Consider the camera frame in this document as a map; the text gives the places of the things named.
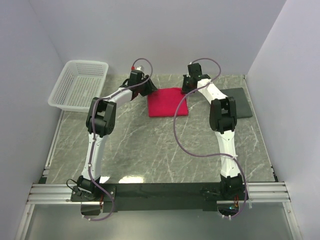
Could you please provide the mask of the crimson red t-shirt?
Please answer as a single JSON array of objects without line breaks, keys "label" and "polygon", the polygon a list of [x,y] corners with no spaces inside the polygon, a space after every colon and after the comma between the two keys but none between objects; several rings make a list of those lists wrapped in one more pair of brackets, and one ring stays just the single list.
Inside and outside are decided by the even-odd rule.
[{"label": "crimson red t-shirt", "polygon": [[179,87],[158,89],[147,96],[148,116],[173,117],[184,96]]}]

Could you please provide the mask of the white perforated plastic basket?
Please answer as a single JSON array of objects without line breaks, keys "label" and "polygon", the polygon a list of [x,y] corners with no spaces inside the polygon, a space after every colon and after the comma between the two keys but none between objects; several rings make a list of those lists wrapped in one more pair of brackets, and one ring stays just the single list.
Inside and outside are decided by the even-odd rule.
[{"label": "white perforated plastic basket", "polygon": [[88,113],[92,99],[99,97],[109,65],[94,60],[70,60],[63,67],[48,104],[63,111]]}]

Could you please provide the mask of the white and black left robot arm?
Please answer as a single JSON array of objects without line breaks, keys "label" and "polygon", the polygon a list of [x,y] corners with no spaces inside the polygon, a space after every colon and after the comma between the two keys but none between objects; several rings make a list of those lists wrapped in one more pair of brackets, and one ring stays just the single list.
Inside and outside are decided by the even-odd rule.
[{"label": "white and black left robot arm", "polygon": [[115,128],[117,108],[138,95],[145,97],[157,90],[151,76],[138,68],[130,72],[129,78],[114,93],[92,99],[85,122],[89,137],[88,150],[83,170],[76,181],[88,201],[96,200],[103,193],[99,187],[101,162],[105,144]]}]

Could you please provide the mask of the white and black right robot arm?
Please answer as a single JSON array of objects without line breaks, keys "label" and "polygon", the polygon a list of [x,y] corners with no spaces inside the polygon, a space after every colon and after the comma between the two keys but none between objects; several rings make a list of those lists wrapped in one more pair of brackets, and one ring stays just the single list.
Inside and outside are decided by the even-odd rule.
[{"label": "white and black right robot arm", "polygon": [[192,62],[187,68],[188,74],[183,76],[181,92],[198,91],[210,103],[209,125],[217,138],[221,159],[220,187],[215,195],[230,200],[244,191],[235,147],[236,100],[222,93],[210,76],[203,74],[199,63]]}]

